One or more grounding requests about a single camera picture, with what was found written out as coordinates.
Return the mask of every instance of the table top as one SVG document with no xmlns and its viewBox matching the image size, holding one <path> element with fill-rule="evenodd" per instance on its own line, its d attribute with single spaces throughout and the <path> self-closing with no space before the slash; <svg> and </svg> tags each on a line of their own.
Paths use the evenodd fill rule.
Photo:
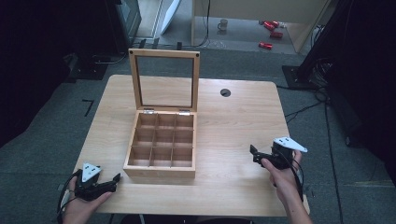
<svg viewBox="0 0 396 224">
<path fill-rule="evenodd" d="M 173 77 L 141 77 L 161 87 Z M 223 97 L 220 90 L 231 91 Z M 199 80 L 195 178 L 135 177 L 122 169 L 135 115 L 131 76 L 105 88 L 76 164 L 100 165 L 99 183 L 121 173 L 117 191 L 98 212 L 197 216 L 283 217 L 269 173 L 253 162 L 252 144 L 270 153 L 288 136 L 276 85 L 263 81 Z M 306 198 L 305 208 L 309 212 Z"/>
</svg>

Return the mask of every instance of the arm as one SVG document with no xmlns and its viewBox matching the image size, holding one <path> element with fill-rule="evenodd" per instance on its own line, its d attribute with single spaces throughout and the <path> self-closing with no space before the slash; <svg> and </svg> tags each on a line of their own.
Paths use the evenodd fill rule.
<svg viewBox="0 0 396 224">
<path fill-rule="evenodd" d="M 300 162 L 301 157 L 301 152 L 295 151 L 294 159 L 297 162 Z M 285 207 L 289 222 L 292 224 L 313 223 L 301 202 L 291 169 L 278 170 L 267 159 L 262 159 L 262 164 L 271 174 L 270 181 L 276 186 L 277 197 Z"/>
<path fill-rule="evenodd" d="M 70 203 L 66 206 L 66 210 L 64 211 L 64 224 L 87 223 L 96 209 L 111 196 L 111 192 L 107 192 L 91 202 L 76 198 L 74 195 L 76 180 L 76 177 L 70 180 Z"/>
</svg>

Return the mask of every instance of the finger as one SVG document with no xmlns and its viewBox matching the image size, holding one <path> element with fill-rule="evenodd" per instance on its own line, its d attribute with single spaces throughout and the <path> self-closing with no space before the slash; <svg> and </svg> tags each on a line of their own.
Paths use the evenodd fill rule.
<svg viewBox="0 0 396 224">
<path fill-rule="evenodd" d="M 73 176 L 73 178 L 69 182 L 69 190 L 71 190 L 72 192 L 74 192 L 76 188 L 76 182 L 77 182 L 77 177 Z"/>
<path fill-rule="evenodd" d="M 293 166 L 297 168 L 298 170 L 298 164 L 301 164 L 301 159 L 303 157 L 303 154 L 299 150 L 294 150 L 294 161 L 293 161 Z"/>
<path fill-rule="evenodd" d="M 273 184 L 274 186 L 276 185 L 273 175 L 270 175 L 270 182 L 271 182 L 271 184 Z"/>
<path fill-rule="evenodd" d="M 262 159 L 262 165 L 267 169 L 270 173 L 272 173 L 276 168 L 275 166 L 268 161 L 267 159 Z"/>
<path fill-rule="evenodd" d="M 99 198 L 95 199 L 94 201 L 92 201 L 92 207 L 93 209 L 98 208 L 102 203 L 104 203 L 105 201 L 107 201 L 107 199 L 112 195 L 112 192 L 106 192 L 104 194 L 102 194 L 101 196 L 99 196 Z"/>
</svg>

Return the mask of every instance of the person's right hand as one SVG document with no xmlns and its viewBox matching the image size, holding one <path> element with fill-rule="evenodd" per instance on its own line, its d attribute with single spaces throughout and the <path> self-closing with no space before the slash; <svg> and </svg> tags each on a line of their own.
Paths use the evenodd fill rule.
<svg viewBox="0 0 396 224">
<path fill-rule="evenodd" d="M 294 159 L 300 163 L 302 158 L 301 152 L 295 150 L 294 154 Z M 298 167 L 297 162 L 293 162 L 293 166 L 296 168 Z M 262 159 L 262 164 L 270 172 L 270 181 L 274 186 L 276 186 L 277 197 L 284 205 L 287 203 L 287 200 L 294 200 L 296 195 L 298 196 L 298 200 L 301 200 L 297 190 L 297 184 L 293 171 L 290 168 L 278 170 L 267 159 Z"/>
<path fill-rule="evenodd" d="M 294 151 L 294 159 L 301 163 L 302 154 Z M 297 162 L 293 162 L 293 168 L 298 167 Z M 290 223 L 312 223 L 311 217 L 306 212 L 301 202 L 300 194 L 297 190 L 297 183 L 293 171 L 289 169 L 278 170 L 267 159 L 262 159 L 262 165 L 270 172 L 270 181 L 276 187 L 276 194 L 285 207 L 286 214 Z"/>
</svg>

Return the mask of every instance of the black tape mark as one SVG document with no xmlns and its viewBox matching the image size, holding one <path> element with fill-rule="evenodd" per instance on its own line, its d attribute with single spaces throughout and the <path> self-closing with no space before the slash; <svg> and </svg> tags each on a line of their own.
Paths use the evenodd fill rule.
<svg viewBox="0 0 396 224">
<path fill-rule="evenodd" d="M 87 112 L 85 113 L 85 116 L 84 117 L 87 117 L 88 116 L 88 114 L 90 113 L 90 111 L 91 111 L 91 108 L 92 108 L 92 105 L 93 105 L 93 102 L 95 102 L 94 100 L 84 100 L 84 99 L 82 99 L 82 102 L 90 102 L 90 106 L 88 107 L 88 109 L 87 109 Z"/>
</svg>

